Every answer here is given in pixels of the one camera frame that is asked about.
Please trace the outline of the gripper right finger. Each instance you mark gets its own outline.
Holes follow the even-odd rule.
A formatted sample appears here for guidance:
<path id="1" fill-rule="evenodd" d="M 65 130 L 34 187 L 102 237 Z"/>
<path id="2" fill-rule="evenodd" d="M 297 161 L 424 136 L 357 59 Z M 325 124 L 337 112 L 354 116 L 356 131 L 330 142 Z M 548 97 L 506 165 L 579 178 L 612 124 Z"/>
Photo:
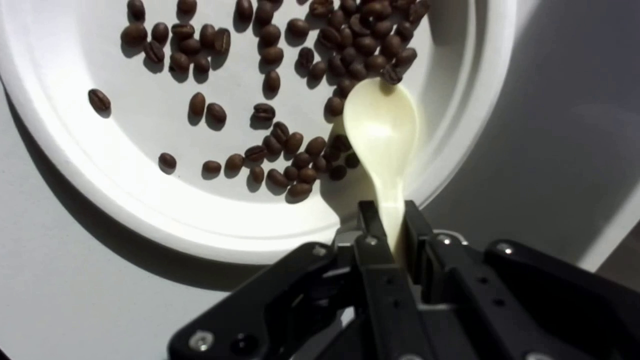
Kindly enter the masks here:
<path id="1" fill-rule="evenodd" d="M 413 202 L 405 223 L 434 360 L 640 360 L 640 292 L 514 240 L 476 250 Z"/>

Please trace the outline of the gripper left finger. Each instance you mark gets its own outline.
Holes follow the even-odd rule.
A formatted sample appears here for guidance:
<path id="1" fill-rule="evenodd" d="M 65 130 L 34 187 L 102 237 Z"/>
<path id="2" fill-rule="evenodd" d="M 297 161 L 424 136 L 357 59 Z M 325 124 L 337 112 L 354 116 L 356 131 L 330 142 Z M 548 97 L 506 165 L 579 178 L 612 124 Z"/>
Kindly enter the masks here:
<path id="1" fill-rule="evenodd" d="M 304 243 L 174 333 L 169 360 L 288 360 L 354 308 L 317 360 L 432 360 L 407 276 L 372 201 L 352 244 Z"/>

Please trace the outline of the cream plastic spoon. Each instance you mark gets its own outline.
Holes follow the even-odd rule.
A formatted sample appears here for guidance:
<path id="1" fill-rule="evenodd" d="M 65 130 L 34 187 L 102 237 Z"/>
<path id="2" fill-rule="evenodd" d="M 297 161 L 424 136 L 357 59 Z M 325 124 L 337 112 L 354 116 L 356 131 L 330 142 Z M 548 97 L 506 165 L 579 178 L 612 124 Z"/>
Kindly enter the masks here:
<path id="1" fill-rule="evenodd" d="M 400 84 L 365 79 L 343 106 L 343 127 L 374 189 L 374 202 L 395 262 L 407 267 L 405 187 L 420 120 L 409 92 Z"/>

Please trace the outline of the white paper bowl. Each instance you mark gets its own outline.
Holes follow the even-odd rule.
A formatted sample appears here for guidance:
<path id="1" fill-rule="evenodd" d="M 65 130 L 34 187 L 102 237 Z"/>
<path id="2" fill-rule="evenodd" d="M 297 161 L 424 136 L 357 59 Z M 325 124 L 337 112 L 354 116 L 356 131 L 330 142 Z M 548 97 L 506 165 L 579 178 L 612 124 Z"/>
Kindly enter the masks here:
<path id="1" fill-rule="evenodd" d="M 336 79 L 313 81 L 296 61 L 317 44 L 324 20 L 308 14 L 309 0 L 276 0 L 272 22 L 281 30 L 284 57 L 273 68 L 281 80 L 265 96 L 269 66 L 260 58 L 258 26 L 236 15 L 236 0 L 198 0 L 192 16 L 178 0 L 142 0 L 150 31 L 157 22 L 227 28 L 231 47 L 210 58 L 199 74 L 151 63 L 140 47 L 126 47 L 121 32 L 133 19 L 128 0 L 0 0 L 0 74 L 30 134 L 57 168 L 87 198 L 131 230 L 188 255 L 236 264 L 270 264 L 300 244 L 329 243 L 355 217 L 357 202 L 375 199 L 358 167 L 341 181 L 320 178 L 311 195 L 291 201 L 269 183 L 250 184 L 249 169 L 203 178 L 202 164 L 220 163 L 261 144 L 270 123 L 252 119 L 269 103 L 304 143 L 343 132 L 341 116 L 325 114 Z M 498 99 L 514 48 L 517 0 L 430 0 L 410 46 L 417 59 L 400 83 L 419 116 L 419 144 L 406 178 L 405 199 L 424 207 L 470 153 Z M 287 31 L 290 19 L 310 25 L 306 38 Z M 96 112 L 89 89 L 110 99 Z M 225 124 L 189 115 L 201 92 L 217 103 Z M 158 166 L 160 153 L 176 158 L 173 173 Z"/>

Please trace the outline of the heap of coffee beans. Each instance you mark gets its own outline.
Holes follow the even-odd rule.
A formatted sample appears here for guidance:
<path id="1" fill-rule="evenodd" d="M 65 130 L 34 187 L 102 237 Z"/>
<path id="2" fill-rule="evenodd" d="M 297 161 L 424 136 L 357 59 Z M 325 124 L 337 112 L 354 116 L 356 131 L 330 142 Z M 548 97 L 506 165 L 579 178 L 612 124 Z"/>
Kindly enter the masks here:
<path id="1" fill-rule="evenodd" d="M 325 22 L 316 43 L 327 56 L 316 59 L 313 48 L 303 47 L 295 66 L 313 82 L 336 79 L 334 95 L 342 100 L 382 73 L 398 84 L 418 57 L 410 42 L 430 9 L 430 0 L 309 0 L 308 15 Z"/>
<path id="2" fill-rule="evenodd" d="M 268 157 L 281 155 L 289 161 L 281 170 L 265 170 L 260 165 Z M 292 202 L 308 198 L 320 177 L 341 182 L 349 171 L 361 166 L 361 160 L 345 134 L 337 134 L 330 139 L 316 136 L 304 143 L 301 132 L 291 131 L 281 121 L 272 125 L 262 143 L 240 153 L 237 162 L 240 166 L 249 166 L 254 183 L 267 182 L 285 192 Z"/>

